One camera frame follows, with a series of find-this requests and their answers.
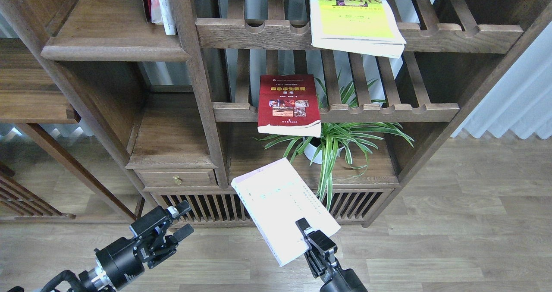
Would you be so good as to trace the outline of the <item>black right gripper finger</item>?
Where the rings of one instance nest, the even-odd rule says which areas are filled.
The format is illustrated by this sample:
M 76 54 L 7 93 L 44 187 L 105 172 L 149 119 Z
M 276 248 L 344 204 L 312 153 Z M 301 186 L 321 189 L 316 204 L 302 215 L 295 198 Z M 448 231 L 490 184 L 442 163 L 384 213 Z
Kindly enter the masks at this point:
M 338 247 L 325 233 L 320 230 L 314 230 L 305 218 L 297 220 L 295 224 L 300 230 L 308 249 L 317 249 L 319 251 L 335 249 L 335 255 Z M 335 268 L 337 264 L 337 259 L 335 258 L 335 262 L 332 264 L 333 268 Z
M 310 267 L 314 278 L 321 279 L 332 278 L 332 264 L 335 262 L 335 249 L 319 251 L 317 249 L 308 249 L 304 256 Z

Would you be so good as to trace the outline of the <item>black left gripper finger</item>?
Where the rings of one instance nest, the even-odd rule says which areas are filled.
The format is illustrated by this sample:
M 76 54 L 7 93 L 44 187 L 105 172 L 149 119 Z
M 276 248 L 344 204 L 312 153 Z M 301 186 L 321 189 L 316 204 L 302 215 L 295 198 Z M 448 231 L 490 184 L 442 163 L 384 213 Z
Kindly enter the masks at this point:
M 164 209 L 157 206 L 152 211 L 142 216 L 130 225 L 130 230 L 135 237 L 135 250 L 148 251 L 148 245 L 161 245 L 163 240 L 158 237 L 166 236 L 167 230 L 175 220 L 191 210 L 187 201 L 180 202 L 177 206 Z
M 158 239 L 163 240 L 161 245 L 148 245 L 148 254 L 149 258 L 147 261 L 147 266 L 149 269 L 157 267 L 160 263 L 164 262 L 167 258 L 174 255 L 177 251 L 178 243 L 188 237 L 194 232 L 191 224 L 187 224 L 184 227 L 177 230 L 173 235 L 167 235 L 158 237 Z

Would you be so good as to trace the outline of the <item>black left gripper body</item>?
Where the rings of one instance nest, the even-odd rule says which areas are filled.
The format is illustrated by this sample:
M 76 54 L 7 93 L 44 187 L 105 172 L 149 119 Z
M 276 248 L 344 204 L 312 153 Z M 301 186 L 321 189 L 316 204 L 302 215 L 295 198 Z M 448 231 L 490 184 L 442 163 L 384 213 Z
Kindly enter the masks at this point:
M 97 290 L 121 290 L 144 272 L 144 257 L 148 253 L 138 251 L 143 237 L 117 239 L 107 247 L 95 250 L 98 266 L 95 267 L 95 288 Z

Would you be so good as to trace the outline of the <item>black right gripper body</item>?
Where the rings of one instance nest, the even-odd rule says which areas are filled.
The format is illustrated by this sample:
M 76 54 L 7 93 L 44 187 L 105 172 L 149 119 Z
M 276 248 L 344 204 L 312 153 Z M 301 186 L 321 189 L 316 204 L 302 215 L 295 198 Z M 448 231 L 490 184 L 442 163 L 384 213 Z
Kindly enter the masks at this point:
M 324 281 L 320 292 L 367 292 L 353 269 L 328 268 L 320 277 Z

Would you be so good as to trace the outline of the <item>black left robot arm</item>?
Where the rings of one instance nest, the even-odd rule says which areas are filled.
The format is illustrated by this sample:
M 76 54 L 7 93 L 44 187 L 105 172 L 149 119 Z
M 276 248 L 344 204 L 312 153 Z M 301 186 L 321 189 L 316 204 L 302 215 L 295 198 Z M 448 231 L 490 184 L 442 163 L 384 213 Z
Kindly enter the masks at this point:
M 193 233 L 190 224 L 166 235 L 175 220 L 191 211 L 187 201 L 164 209 L 157 206 L 130 225 L 132 239 L 121 237 L 105 248 L 95 250 L 97 266 L 76 276 L 64 270 L 50 280 L 42 292 L 55 292 L 63 281 L 70 284 L 70 292 L 116 292 L 144 273 L 144 263 L 149 269 L 171 257 L 180 241 Z

